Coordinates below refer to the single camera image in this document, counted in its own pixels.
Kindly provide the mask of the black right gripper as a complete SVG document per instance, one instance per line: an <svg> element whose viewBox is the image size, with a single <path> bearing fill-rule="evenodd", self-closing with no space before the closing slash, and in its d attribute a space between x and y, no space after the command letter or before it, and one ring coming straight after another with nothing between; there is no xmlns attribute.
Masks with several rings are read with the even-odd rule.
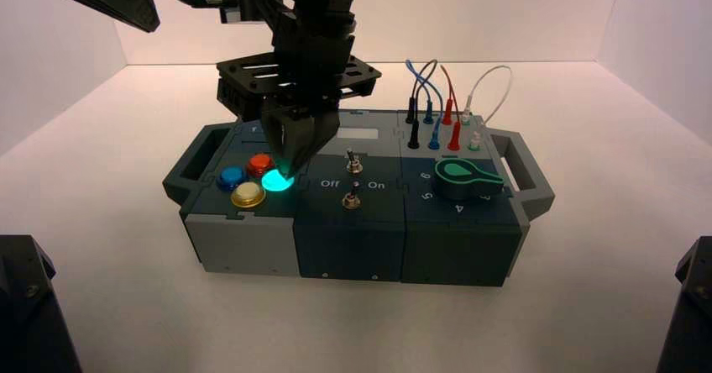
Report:
<svg viewBox="0 0 712 373"><path fill-rule="evenodd" d="M288 177L335 136L340 118L333 110L339 101L371 95L382 77L350 53L353 37L347 42L217 63L217 100L242 120L262 119L275 161L288 164Z"/></svg>

